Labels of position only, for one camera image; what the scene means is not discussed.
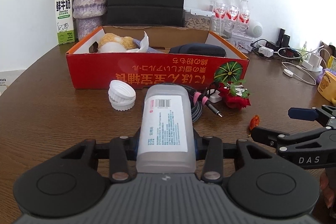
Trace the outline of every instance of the white charging puck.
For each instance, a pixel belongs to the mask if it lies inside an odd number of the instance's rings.
[[[284,69],[283,73],[289,77],[293,77],[293,73],[289,69]]]

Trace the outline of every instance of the bear illustration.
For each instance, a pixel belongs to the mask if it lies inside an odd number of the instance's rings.
[[[320,87],[324,90],[328,85],[329,81],[323,77],[320,83]]]

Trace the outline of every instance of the pumpkin illustration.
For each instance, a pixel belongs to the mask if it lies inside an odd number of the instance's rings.
[[[221,65],[216,70],[214,81],[218,83],[236,82],[240,80],[243,67],[236,61],[231,61]]]

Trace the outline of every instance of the metal screw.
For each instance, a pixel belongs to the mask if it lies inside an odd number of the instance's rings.
[[[216,171],[209,171],[204,173],[204,177],[209,180],[216,180],[221,177],[221,174]]]
[[[129,175],[125,172],[116,172],[112,175],[114,180],[126,180],[128,179]]]

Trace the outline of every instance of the purple vase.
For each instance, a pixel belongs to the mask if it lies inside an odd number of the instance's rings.
[[[76,18],[78,39],[102,25],[107,12],[107,0],[73,0],[73,17]]]

